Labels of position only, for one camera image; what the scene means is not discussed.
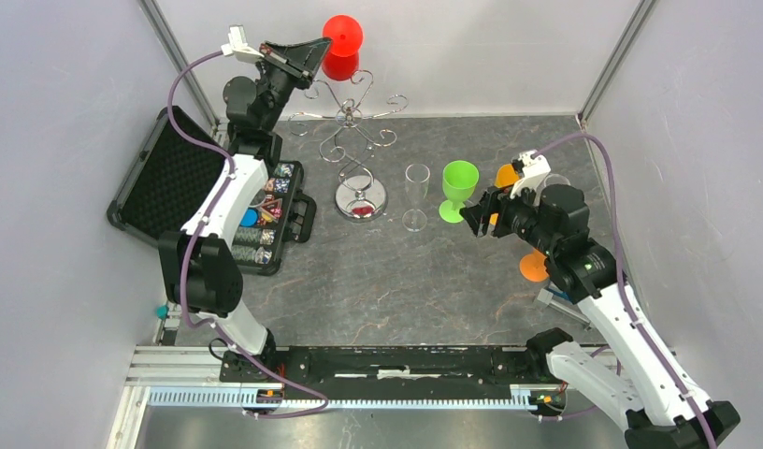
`orange cup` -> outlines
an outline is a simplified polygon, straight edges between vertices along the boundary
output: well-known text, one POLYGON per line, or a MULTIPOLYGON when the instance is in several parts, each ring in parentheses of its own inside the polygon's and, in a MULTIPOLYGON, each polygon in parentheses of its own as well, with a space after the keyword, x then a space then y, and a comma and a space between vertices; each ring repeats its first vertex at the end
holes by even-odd
POLYGON ((544 282, 550 277, 547 273, 547 267, 544 266, 546 260, 546 255, 539 250, 533 250, 533 253, 526 255, 519 261, 519 271, 528 281, 544 282))
MULTIPOLYGON (((519 181, 519 175, 516 174, 515 171, 513 171, 513 166, 511 164, 506 164, 505 166, 501 167, 497 171, 497 177, 495 178, 495 187, 498 189, 501 189, 503 187, 508 187, 509 185, 514 185, 517 181, 519 181)), ((497 214, 493 213, 492 216, 489 218, 489 223, 492 225, 497 224, 497 214)))

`marble surface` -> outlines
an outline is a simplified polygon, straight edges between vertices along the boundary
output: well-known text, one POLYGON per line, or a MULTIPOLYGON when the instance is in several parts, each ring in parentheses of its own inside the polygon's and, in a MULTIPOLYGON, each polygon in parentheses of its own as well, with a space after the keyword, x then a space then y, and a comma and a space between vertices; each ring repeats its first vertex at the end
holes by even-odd
MULTIPOLYGON (((333 198, 339 165, 318 155, 319 143, 336 124, 313 123, 305 137, 279 130, 283 159, 302 162, 305 192, 319 205, 310 241, 286 246, 278 274, 244 277, 244 301, 279 345, 518 345, 554 326, 580 342, 602 342, 596 331, 534 306, 540 285, 525 280, 518 268, 531 251, 525 243, 514 236, 476 239, 466 224, 447 224, 437 212, 447 163, 464 159, 478 167, 481 180, 470 199, 477 202, 497 169, 516 153, 576 131, 572 117, 376 119, 364 125, 375 136, 383 128, 398 135, 395 145, 376 150, 367 163, 389 199, 384 215, 364 224, 338 214, 333 198), (424 207, 428 224, 418 233, 401 223, 410 208, 404 170, 413 163, 431 169, 424 207)), ((351 152, 361 150, 363 142, 349 136, 341 144, 351 152)), ((609 213, 585 145, 578 141, 555 149, 548 160, 553 172, 585 191, 592 236, 611 248, 609 213)), ((210 329, 182 328, 177 344, 212 338, 210 329)))

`red cup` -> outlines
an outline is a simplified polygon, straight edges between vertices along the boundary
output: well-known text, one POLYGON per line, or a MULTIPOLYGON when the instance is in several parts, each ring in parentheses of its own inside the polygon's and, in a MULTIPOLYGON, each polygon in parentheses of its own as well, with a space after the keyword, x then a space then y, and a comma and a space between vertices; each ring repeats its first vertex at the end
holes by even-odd
POLYGON ((335 56, 352 56, 362 46, 362 27, 351 16, 340 14, 329 19, 324 24, 322 35, 332 38, 329 52, 335 56))
POLYGON ((321 63, 321 69, 331 80, 345 81, 359 68, 359 53, 342 57, 328 52, 321 63))

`white wall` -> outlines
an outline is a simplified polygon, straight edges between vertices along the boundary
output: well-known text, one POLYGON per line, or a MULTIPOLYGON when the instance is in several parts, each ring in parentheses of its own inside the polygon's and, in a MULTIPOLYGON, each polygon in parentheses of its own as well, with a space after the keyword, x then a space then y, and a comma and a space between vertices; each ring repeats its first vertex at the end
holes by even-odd
POLYGON ((105 211, 174 76, 137 2, 0 1, 0 448, 106 444, 162 286, 105 211))
MULTIPOLYGON (((389 95, 405 94, 407 114, 443 115, 577 112, 638 0, 158 3, 190 61, 218 50, 231 24, 243 24, 253 46, 264 40, 293 44, 320 37, 326 20, 349 14, 365 32, 360 66, 377 82, 363 111, 387 110, 389 95)), ((222 116, 224 84, 241 73, 256 76, 253 67, 232 59, 196 73, 222 116)), ((339 86, 341 100, 356 92, 348 82, 339 86)), ((335 109, 296 92, 286 111, 335 109)))
POLYGON ((655 326, 763 447, 763 0, 659 2, 590 120, 655 326))

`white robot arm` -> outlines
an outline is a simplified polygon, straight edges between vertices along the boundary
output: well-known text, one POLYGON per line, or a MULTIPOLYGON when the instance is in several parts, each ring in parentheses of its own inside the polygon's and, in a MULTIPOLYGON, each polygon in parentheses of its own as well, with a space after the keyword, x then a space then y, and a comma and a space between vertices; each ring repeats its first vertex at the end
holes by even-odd
POLYGON ((488 230, 491 215, 497 213, 494 237, 516 234, 546 255, 551 282, 601 332, 634 387, 560 329, 527 342, 535 370, 573 385, 588 397, 625 432, 630 449, 708 447, 690 398, 715 439, 723 440, 739 424, 739 415, 730 402, 713 402, 690 378, 642 312, 631 286, 620 288, 612 254, 589 237, 583 192, 569 185, 550 185, 537 194, 550 166, 535 151, 521 153, 512 165, 519 180, 500 189, 489 188, 478 205, 461 211, 462 216, 481 236, 488 230), (622 290, 634 318, 626 312, 622 290), (682 385, 672 380, 666 367, 678 373, 682 385))
POLYGON ((223 170, 197 213, 180 231, 165 232, 158 241, 167 298, 185 302, 188 311, 261 360, 274 351, 274 339, 241 301, 243 277, 230 247, 252 199, 280 161, 274 125, 292 91, 311 86, 331 42, 326 37, 291 46, 264 42, 255 50, 243 27, 230 27, 222 55, 257 65, 260 79, 235 77, 225 84, 230 143, 223 170))

